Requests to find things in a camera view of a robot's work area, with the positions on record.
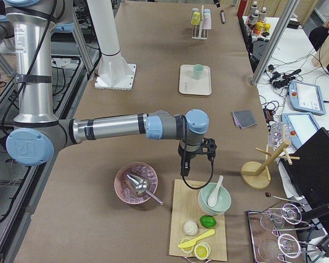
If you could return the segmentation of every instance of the garlic bulb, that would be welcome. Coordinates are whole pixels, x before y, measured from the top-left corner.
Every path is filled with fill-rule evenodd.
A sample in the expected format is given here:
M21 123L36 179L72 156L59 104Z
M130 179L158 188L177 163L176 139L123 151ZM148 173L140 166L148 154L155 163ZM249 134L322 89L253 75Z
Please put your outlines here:
M193 221L187 221L184 224L184 233L188 236L194 236L197 233L197 224Z

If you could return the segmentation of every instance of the ladle handle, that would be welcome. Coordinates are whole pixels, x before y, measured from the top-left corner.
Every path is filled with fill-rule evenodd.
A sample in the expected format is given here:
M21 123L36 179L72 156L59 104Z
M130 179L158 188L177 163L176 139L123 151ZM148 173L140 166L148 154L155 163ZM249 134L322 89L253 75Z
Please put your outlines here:
M163 205L163 201L158 199L157 196L155 196L153 193L151 193L149 190L146 190L146 193L151 196L153 199L155 199L156 201L158 201L160 203L160 205Z

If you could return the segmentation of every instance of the lemon slice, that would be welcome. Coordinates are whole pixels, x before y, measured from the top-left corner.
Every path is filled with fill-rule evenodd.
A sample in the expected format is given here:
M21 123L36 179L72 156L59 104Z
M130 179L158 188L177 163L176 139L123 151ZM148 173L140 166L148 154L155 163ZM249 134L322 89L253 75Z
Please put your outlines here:
M211 248L208 245L203 244L203 242L197 244L194 247L194 254L200 260L205 260L209 257L211 253Z
M184 237L181 241L180 241L180 243L182 244L182 243L185 243L186 241L189 241L189 240L191 240L191 238L189 238L189 237ZM190 254L193 250L194 250L194 246L192 246L192 247L188 247L188 248L181 248L180 249L183 253L185 253L185 254Z

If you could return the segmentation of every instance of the knife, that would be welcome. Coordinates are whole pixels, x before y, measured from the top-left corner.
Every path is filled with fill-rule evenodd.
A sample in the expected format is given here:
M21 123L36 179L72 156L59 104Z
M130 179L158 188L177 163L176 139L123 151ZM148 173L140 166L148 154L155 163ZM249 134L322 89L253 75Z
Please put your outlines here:
M186 241L182 244L178 245L178 248L188 248L188 247L192 247L193 245L196 244L197 241L204 239L206 237L210 237L213 236L215 234L215 230L214 229L210 229L208 231L206 231L205 233L193 238L192 240Z

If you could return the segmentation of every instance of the white spoon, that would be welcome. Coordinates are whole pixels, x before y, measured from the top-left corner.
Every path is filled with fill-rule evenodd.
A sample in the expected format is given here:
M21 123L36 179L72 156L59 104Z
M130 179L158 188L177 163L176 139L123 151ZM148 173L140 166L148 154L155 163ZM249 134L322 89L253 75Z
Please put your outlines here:
M220 188L220 185L222 184L222 182L223 182L223 176L220 175L217 185L215 186L215 189L213 190L213 192L211 193L211 195L209 196L208 201L207 201L207 204L210 207L215 207L215 205L217 204L218 191L219 191L219 188Z

